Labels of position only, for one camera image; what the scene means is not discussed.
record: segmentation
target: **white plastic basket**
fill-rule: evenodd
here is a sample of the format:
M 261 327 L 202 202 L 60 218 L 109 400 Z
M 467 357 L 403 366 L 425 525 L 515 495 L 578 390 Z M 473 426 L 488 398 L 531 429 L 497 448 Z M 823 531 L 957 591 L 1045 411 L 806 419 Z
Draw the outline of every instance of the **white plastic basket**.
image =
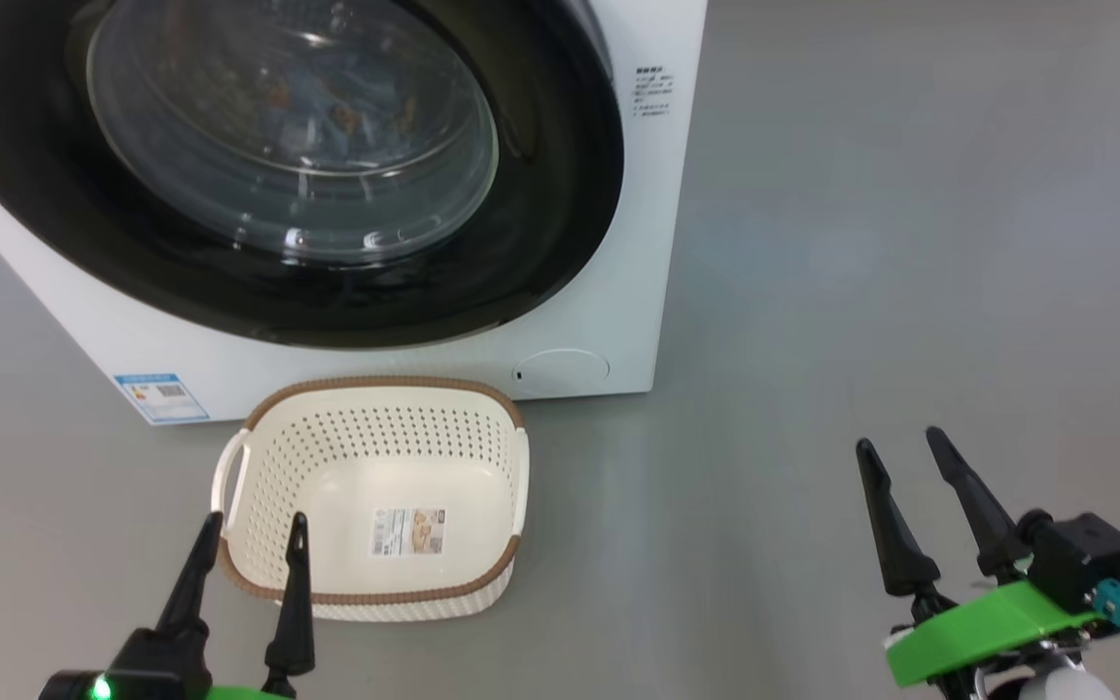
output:
M 280 600 L 292 514 L 302 511 L 315 616 L 474 615 L 512 576 L 529 475 L 520 412 L 492 386 L 432 377 L 288 386 L 218 457 L 209 494 L 209 507 L 226 513 L 218 559 L 245 592 Z

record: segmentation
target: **glass window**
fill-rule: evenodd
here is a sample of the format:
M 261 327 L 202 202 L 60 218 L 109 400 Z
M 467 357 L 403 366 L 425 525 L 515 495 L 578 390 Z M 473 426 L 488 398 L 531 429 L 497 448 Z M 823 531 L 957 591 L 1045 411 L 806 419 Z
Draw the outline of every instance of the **glass window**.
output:
M 148 188 L 284 264 L 383 264 L 439 243 L 495 176 L 475 76 L 388 0 L 120 0 L 87 77 Z

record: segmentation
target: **white washing machine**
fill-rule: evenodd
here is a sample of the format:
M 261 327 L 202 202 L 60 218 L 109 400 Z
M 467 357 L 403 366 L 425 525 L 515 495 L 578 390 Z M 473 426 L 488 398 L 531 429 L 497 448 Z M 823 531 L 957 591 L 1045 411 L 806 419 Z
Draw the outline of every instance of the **white washing machine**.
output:
M 151 423 L 651 389 L 706 0 L 0 0 L 0 253 Z

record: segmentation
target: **brown basket rim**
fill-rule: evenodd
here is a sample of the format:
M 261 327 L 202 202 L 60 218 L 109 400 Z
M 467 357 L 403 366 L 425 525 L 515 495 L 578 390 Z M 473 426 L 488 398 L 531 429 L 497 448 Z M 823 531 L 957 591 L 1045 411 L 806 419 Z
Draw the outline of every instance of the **brown basket rim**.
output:
M 460 391 L 475 391 L 478 394 L 486 394 L 501 404 L 512 419 L 512 426 L 523 427 L 520 409 L 512 399 L 494 386 L 482 384 L 482 382 L 466 381 L 459 379 L 444 379 L 431 376 L 364 376 L 364 377 L 339 377 L 320 379 L 316 381 L 302 381 L 291 386 L 284 386 L 276 393 L 268 395 L 267 400 L 258 404 L 249 418 L 245 418 L 244 429 L 252 431 L 254 427 L 284 399 L 292 395 L 310 393 L 310 391 L 328 391 L 330 389 L 357 389 L 357 386 L 432 386 L 432 389 L 455 389 Z M 476 594 L 478 590 L 492 585 L 492 581 L 503 575 L 505 569 L 516 557 L 516 549 L 520 548 L 521 535 L 510 536 L 504 553 L 498 556 L 498 560 L 483 576 L 475 578 L 469 584 L 460 586 L 448 586 L 447 588 L 432 588 L 427 590 L 412 590 L 405 594 L 310 594 L 310 601 L 315 606 L 408 606 L 412 603 L 426 603 L 431 600 L 445 600 L 448 598 L 461 598 L 464 595 Z M 256 598 L 268 600 L 283 600 L 283 589 L 258 586 L 249 580 L 236 563 L 232 560 L 231 545 L 224 536 L 218 538 L 218 563 L 223 568 L 223 573 L 240 590 L 253 595 Z

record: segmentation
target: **floor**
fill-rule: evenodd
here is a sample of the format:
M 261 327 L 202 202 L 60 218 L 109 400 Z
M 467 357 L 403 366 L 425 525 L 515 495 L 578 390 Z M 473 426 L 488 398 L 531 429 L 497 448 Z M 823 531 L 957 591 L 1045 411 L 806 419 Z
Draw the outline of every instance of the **floor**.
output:
M 1120 3 L 712 0 L 653 393 L 530 403 L 516 575 L 459 623 L 320 624 L 302 699 L 936 697 L 890 681 L 853 461 L 943 590 L 924 428 L 1012 514 L 1120 526 Z M 0 261 L 0 697 L 151 624 L 225 424 L 147 429 Z M 209 669 L 277 609 L 209 578 Z M 1120 697 L 1120 641 L 1089 655 Z

